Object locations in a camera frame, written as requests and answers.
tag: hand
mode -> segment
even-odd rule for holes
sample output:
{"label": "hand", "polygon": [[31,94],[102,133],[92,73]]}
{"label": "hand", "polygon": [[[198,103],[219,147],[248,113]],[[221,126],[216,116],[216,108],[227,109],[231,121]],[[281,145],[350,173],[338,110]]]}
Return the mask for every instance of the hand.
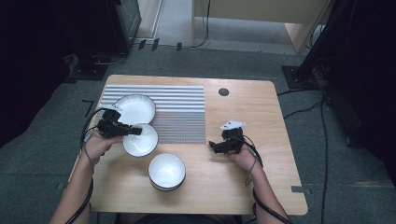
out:
{"label": "hand", "polygon": [[99,131],[94,130],[91,138],[85,145],[87,149],[87,153],[90,156],[90,159],[93,165],[96,165],[100,157],[103,156],[113,144],[119,143],[123,140],[123,136],[117,136],[109,139],[105,139],[102,135],[99,134]]}
{"label": "hand", "polygon": [[247,171],[251,169],[251,166],[256,160],[246,144],[242,145],[241,151],[238,154],[228,153],[227,156],[230,160],[234,161],[238,166]]}

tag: white bowl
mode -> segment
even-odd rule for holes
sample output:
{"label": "white bowl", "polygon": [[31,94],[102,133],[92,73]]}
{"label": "white bowl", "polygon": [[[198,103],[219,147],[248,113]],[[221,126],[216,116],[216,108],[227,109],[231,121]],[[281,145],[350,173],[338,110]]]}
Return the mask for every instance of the white bowl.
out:
{"label": "white bowl", "polygon": [[173,154],[160,154],[149,163],[148,176],[152,186],[162,191],[177,189],[186,176],[184,162]]}
{"label": "white bowl", "polygon": [[149,124],[136,124],[135,128],[141,128],[140,135],[128,134],[123,139],[125,150],[135,157],[143,157],[154,151],[158,145],[158,134]]}
{"label": "white bowl", "polygon": [[114,106],[122,109],[119,122],[124,124],[150,123],[155,116],[154,102],[142,94],[124,96]]}

